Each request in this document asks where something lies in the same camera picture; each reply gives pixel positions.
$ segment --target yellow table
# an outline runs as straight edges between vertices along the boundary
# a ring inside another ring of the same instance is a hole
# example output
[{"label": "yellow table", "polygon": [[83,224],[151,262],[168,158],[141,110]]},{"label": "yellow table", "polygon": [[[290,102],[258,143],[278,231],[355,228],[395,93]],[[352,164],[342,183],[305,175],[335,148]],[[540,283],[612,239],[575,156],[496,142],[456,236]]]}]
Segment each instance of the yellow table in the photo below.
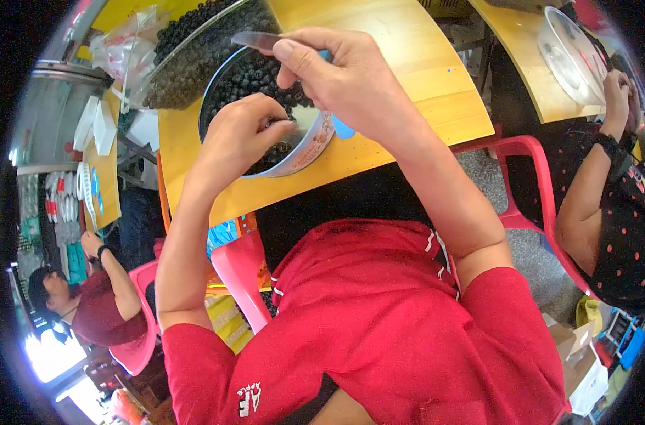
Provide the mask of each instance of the yellow table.
[{"label": "yellow table", "polygon": [[485,0],[469,0],[483,17],[521,74],[541,123],[605,114],[602,106],[576,103],[559,86],[538,49],[544,14],[493,7]]},{"label": "yellow table", "polygon": [[[494,133],[476,88],[454,49],[414,0],[271,0],[283,30],[306,26],[364,30],[374,36],[398,80],[448,145]],[[200,149],[200,101],[159,112],[160,150],[174,214],[183,181]],[[361,135],[334,137],[304,170],[287,177],[239,179],[216,199],[210,225],[265,207],[394,159]]]},{"label": "yellow table", "polygon": [[[120,100],[111,90],[106,91],[103,99],[110,105],[112,112],[112,119],[114,124],[117,125],[119,119],[119,106]],[[96,143],[94,140],[89,142],[89,145],[84,150],[84,162],[89,163],[90,168],[96,168],[96,175],[98,176],[98,185],[101,192],[101,199],[103,200],[103,214],[100,213],[98,207],[98,200],[96,196],[93,198],[93,207],[96,210],[96,228],[93,228],[89,212],[84,208],[84,219],[86,220],[86,228],[89,231],[95,232],[102,229],[106,225],[114,222],[122,216],[122,210],[119,205],[119,190],[117,187],[117,136],[112,142],[110,154],[107,156],[98,155],[96,152]]]}]

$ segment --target plastic chair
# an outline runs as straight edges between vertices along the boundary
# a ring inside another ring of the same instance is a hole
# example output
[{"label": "plastic chair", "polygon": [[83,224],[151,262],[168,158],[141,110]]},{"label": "plastic chair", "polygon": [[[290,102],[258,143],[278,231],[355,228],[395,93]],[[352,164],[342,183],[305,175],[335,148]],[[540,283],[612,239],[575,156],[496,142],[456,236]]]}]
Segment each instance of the plastic chair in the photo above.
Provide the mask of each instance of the plastic chair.
[{"label": "plastic chair", "polygon": [[[571,257],[559,246],[555,236],[555,222],[556,222],[556,207],[554,204],[554,190],[552,188],[552,178],[549,173],[549,166],[547,165],[547,157],[544,154],[544,149],[539,141],[533,136],[515,136],[506,139],[501,138],[501,126],[495,125],[495,134],[481,139],[473,140],[471,142],[462,143],[452,146],[451,149],[454,154],[462,152],[469,152],[471,150],[482,148],[494,148],[499,161],[499,167],[502,171],[502,178],[504,180],[504,187],[507,191],[508,206],[507,211],[499,214],[498,217],[502,222],[504,228],[526,228],[534,230],[538,233],[544,234],[547,238],[549,246],[554,251],[557,259],[565,268],[568,276],[573,279],[573,282],[588,296],[591,296],[597,301],[600,301],[590,291],[587,282],[582,277],[581,272],[578,270],[575,262]],[[538,175],[539,197],[542,205],[542,222],[544,225],[544,232],[534,225],[530,220],[524,217],[516,207],[514,197],[509,184],[509,171],[507,170],[507,163],[505,158],[511,155],[527,155],[533,158],[533,165],[535,172]],[[459,280],[454,272],[453,258],[449,256],[453,276]]]},{"label": "plastic chair", "polygon": [[156,273],[157,260],[134,268],[129,272],[133,287],[136,288],[136,293],[141,299],[141,309],[146,322],[148,322],[148,331],[140,336],[139,339],[110,347],[112,357],[132,376],[138,375],[148,365],[157,342],[157,334],[159,334],[159,325],[146,300],[146,289],[155,280]]},{"label": "plastic chair", "polygon": [[258,333],[271,315],[259,294],[259,278],[265,254],[258,230],[243,234],[212,252],[214,270]]}]

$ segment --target knife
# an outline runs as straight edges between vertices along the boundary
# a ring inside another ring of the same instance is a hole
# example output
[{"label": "knife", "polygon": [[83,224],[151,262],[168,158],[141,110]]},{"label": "knife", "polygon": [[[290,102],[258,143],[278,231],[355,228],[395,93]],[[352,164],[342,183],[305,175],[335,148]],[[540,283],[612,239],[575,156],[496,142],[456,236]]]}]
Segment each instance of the knife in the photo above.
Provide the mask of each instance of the knife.
[{"label": "knife", "polygon": [[[252,49],[258,49],[267,55],[273,55],[273,46],[281,39],[282,37],[276,34],[262,33],[259,31],[242,31],[231,38],[231,43],[248,46]],[[318,50],[318,53],[327,62],[332,62],[332,54],[329,50]],[[356,134],[354,129],[344,124],[334,114],[332,115],[332,124],[334,125],[334,131],[340,139],[350,139]]]}]

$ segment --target maroon shirt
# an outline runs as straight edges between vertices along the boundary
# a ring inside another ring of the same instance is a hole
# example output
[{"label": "maroon shirt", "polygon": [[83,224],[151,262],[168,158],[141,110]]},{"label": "maroon shirt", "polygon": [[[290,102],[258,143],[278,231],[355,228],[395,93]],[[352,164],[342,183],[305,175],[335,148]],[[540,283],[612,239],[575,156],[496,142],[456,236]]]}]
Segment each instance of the maroon shirt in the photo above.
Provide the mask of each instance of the maroon shirt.
[{"label": "maroon shirt", "polygon": [[323,373],[378,424],[549,424],[565,405],[554,341],[513,268],[455,301],[417,222],[347,219],[311,230],[273,272],[278,314],[235,355],[216,333],[162,334],[179,424],[275,424]]},{"label": "maroon shirt", "polygon": [[72,319],[72,330],[102,347],[131,342],[148,330],[143,311],[124,320],[114,302],[110,277],[105,270],[92,274],[81,286],[82,299]]}]

